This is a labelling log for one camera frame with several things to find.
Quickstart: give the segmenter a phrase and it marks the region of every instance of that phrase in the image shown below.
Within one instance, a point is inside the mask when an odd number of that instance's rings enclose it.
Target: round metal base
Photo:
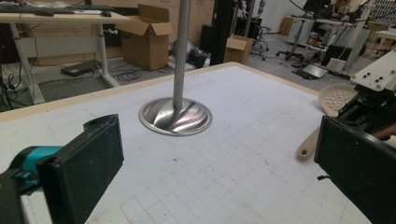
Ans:
[[[139,111],[140,121],[156,133],[184,136],[200,133],[212,122],[212,114],[190,99],[182,99],[182,107],[174,109],[173,98],[156,99]]]

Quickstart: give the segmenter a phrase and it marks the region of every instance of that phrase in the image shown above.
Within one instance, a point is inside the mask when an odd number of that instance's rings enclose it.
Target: white cabinet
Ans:
[[[304,24],[300,32],[300,36],[297,44],[306,45],[309,38],[309,33],[311,32],[312,26],[314,25],[314,21],[300,19],[300,18],[294,18],[293,25],[290,28],[288,39],[286,39],[287,42],[294,44],[295,40],[297,39],[298,31],[303,22]]]

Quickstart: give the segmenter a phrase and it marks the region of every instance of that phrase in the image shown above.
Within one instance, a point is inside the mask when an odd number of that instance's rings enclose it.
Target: table leg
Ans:
[[[327,42],[326,48],[328,48],[328,46],[332,45],[332,43],[335,42],[335,38],[337,37],[337,31],[338,31],[338,25],[332,25],[332,34],[330,35],[330,39]]]
[[[103,32],[103,24],[97,24],[98,27],[98,43],[99,50],[102,61],[102,73],[101,77],[112,87],[120,86],[120,83],[116,81],[109,73],[107,69],[107,55],[106,55],[106,44],[105,44],[105,34]]]
[[[21,76],[22,80],[26,83],[27,89],[32,96],[33,104],[38,105],[38,104],[43,104],[46,103],[46,100],[44,99],[43,94],[41,93],[40,88],[38,87],[37,82],[32,76],[31,73],[31,68],[29,65],[29,61],[27,60],[24,52],[23,52],[23,47],[21,44],[21,37],[17,28],[16,23],[10,23],[9,24],[11,27],[11,32],[14,38],[15,46],[17,47],[18,53],[20,55],[20,60],[21,60],[21,66],[23,67],[23,70],[25,72],[24,76]]]

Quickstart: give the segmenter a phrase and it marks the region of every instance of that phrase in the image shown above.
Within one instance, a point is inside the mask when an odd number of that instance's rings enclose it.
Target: white table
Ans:
[[[317,22],[329,24],[330,26],[332,26],[332,35],[331,35],[331,37],[329,39],[329,42],[327,43],[327,46],[330,46],[332,43],[334,43],[335,38],[337,37],[337,28],[338,27],[340,27],[340,26],[353,26],[352,23],[343,22],[343,21],[332,21],[332,20],[317,19]]]
[[[377,31],[375,32],[375,36],[382,39],[396,40],[396,33],[390,31]]]
[[[107,72],[107,56],[105,46],[105,36],[103,24],[127,22],[129,19],[117,13],[112,13],[112,17],[102,17],[100,15],[55,14],[54,17],[40,17],[33,14],[20,13],[0,13],[0,22],[8,22],[21,58],[21,65],[25,72],[23,80],[28,85],[28,90],[33,97],[34,104],[45,103],[45,99],[35,82],[31,73],[31,66],[28,58],[37,56],[56,56],[68,54],[80,54],[86,52],[101,53],[102,73],[101,77],[110,86],[118,87],[120,84]],[[73,37],[22,37],[17,28],[17,23],[89,23],[96,24],[98,34],[95,36],[73,36]]]
[[[173,76],[0,114],[0,172],[29,146],[63,146],[82,124],[120,115],[125,161],[87,223],[368,223],[313,161],[295,159],[323,112],[318,93],[240,65],[188,72],[184,96],[206,105],[202,133],[155,133],[143,104],[171,96]],[[40,192],[23,198],[31,223],[50,223]]]

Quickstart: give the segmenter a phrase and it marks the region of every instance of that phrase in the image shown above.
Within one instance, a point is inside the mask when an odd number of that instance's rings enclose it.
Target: keyboard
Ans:
[[[101,10],[101,11],[114,11],[114,7],[103,6],[103,5],[74,5],[68,7],[69,9],[75,10]]]
[[[32,13],[48,11],[53,14],[74,14],[74,11],[65,7],[30,7],[30,6],[0,6],[0,13]]]

